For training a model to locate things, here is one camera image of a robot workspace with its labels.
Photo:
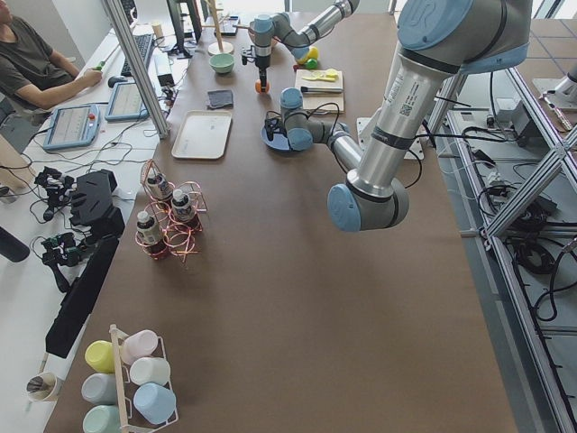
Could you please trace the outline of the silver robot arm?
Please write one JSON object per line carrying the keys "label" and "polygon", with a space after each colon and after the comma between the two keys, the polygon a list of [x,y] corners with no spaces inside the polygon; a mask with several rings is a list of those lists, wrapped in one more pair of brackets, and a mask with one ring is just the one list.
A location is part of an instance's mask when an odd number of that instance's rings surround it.
{"label": "silver robot arm", "polygon": [[309,53],[309,47],[326,37],[344,18],[351,16],[358,8],[359,1],[335,1],[320,15],[301,30],[295,30],[287,13],[259,14],[250,23],[254,37],[250,49],[243,50],[242,61],[252,61],[259,70],[259,79],[255,83],[258,93],[269,91],[267,68],[270,66],[271,44],[273,39],[285,45],[296,60],[303,60]]}
{"label": "silver robot arm", "polygon": [[529,1],[409,1],[398,19],[398,43],[383,102],[360,146],[341,124],[312,119],[297,88],[280,94],[290,149],[324,143],[347,169],[331,187],[327,208],[345,232],[399,224],[408,194],[395,174],[443,82],[458,74],[508,69],[527,56]]}

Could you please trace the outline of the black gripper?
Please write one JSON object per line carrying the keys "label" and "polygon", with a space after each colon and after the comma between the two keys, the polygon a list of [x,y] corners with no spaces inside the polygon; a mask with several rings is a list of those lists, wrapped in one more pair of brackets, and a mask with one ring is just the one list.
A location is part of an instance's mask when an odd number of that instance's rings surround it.
{"label": "black gripper", "polygon": [[268,141],[272,141],[276,135],[286,136],[286,129],[282,122],[282,118],[278,116],[267,117],[264,121],[265,137]]}
{"label": "black gripper", "polygon": [[254,46],[255,64],[259,68],[258,90],[267,90],[267,69],[270,66],[270,45]]}

